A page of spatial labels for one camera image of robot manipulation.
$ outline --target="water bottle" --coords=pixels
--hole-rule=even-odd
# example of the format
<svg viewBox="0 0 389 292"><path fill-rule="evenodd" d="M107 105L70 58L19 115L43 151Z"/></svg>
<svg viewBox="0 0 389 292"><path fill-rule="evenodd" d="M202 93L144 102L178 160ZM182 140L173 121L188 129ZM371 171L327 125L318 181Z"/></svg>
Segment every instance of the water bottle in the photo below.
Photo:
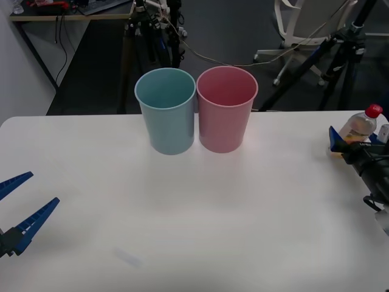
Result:
<svg viewBox="0 0 389 292"><path fill-rule="evenodd" d="M22 5L20 5L21 1L22 0L12 0L14 14L22 14L24 12Z"/></svg>
<svg viewBox="0 0 389 292"><path fill-rule="evenodd" d="M377 128L377 117L382 113L379 105L370 105L364 113L358 113L349 118L339 131L340 137L347 143L363 142Z"/></svg>

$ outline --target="blue cup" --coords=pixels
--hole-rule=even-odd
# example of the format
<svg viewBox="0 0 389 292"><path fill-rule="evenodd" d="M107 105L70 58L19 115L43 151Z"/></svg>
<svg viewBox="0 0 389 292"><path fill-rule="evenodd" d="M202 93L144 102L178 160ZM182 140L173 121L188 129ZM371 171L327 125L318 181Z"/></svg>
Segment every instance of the blue cup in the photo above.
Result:
<svg viewBox="0 0 389 292"><path fill-rule="evenodd" d="M161 68L143 75L135 85L151 145L166 155L188 150L194 140L196 82L175 68Z"/></svg>

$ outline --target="white table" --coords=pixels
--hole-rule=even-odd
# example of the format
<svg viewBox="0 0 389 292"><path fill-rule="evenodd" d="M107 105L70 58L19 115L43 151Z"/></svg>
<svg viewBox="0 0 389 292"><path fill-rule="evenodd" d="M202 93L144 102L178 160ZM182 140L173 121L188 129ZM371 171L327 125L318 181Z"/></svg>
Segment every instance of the white table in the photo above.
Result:
<svg viewBox="0 0 389 292"><path fill-rule="evenodd" d="M368 189L326 155L328 127L352 113L255 113L226 155L198 139L159 154L142 116L6 121L0 181L35 176L0 202L0 226L61 203L0 259L0 291L384 292L389 239Z"/></svg>

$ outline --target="dark floor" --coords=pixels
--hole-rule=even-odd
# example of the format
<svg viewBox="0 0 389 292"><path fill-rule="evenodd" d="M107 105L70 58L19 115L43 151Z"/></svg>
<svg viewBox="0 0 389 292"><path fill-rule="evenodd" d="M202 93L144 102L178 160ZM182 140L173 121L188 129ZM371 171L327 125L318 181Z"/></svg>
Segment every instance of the dark floor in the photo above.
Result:
<svg viewBox="0 0 389 292"><path fill-rule="evenodd" d="M359 0L356 15L366 0ZM182 0L187 43L208 57L232 63L247 64L258 49L276 49L281 39L272 22L274 0ZM366 23L366 32L389 32L389 7L379 1ZM61 94L54 98L48 115L57 114L115 114L119 87L120 56L123 21L91 21L77 53L60 86ZM359 66L350 110L361 110L379 98L389 82L389 38L369 38L367 52ZM318 65L325 69L327 56ZM274 91L272 80L282 62L246 68L258 80L260 90L254 107L259 107ZM215 64L201 60L187 51L181 69L195 79ZM292 69L298 66L295 62ZM144 65L147 71L152 67ZM134 69L127 104L128 113L140 113L133 87L140 72ZM274 106L281 111L312 111L318 106L322 88L317 77L308 72ZM327 110L335 110L341 84L330 100Z"/></svg>

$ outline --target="wooden desk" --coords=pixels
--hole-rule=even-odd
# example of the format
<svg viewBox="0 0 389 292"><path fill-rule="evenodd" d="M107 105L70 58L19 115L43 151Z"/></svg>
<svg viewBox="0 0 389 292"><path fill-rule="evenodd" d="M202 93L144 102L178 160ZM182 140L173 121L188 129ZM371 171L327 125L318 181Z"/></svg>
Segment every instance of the wooden desk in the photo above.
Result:
<svg viewBox="0 0 389 292"><path fill-rule="evenodd" d="M56 93L59 91L59 87L57 83L55 82L54 77L51 75L50 71L44 64L42 58L40 57L38 51L35 49L34 45L32 44L30 38L27 36L25 30L23 29L23 24L30 21L55 21L57 18L57 15L38 15L36 11L26 5L26 2L23 1L22 4L24 13L22 14L14 14L12 13L9 17L10 20L15 25L16 29L18 30L19 34L21 35L22 39L26 43L26 45L31 50L33 56L41 66L42 70L46 74L47 78L50 80L51 84L55 88ZM129 18L129 11L131 10L131 2L124 3L122 5L116 6L114 8L102 11L97 14L93 15L82 15L80 12L72 13L68 12L64 16L65 21L87 21L87 20L105 20L105 19L128 19Z"/></svg>

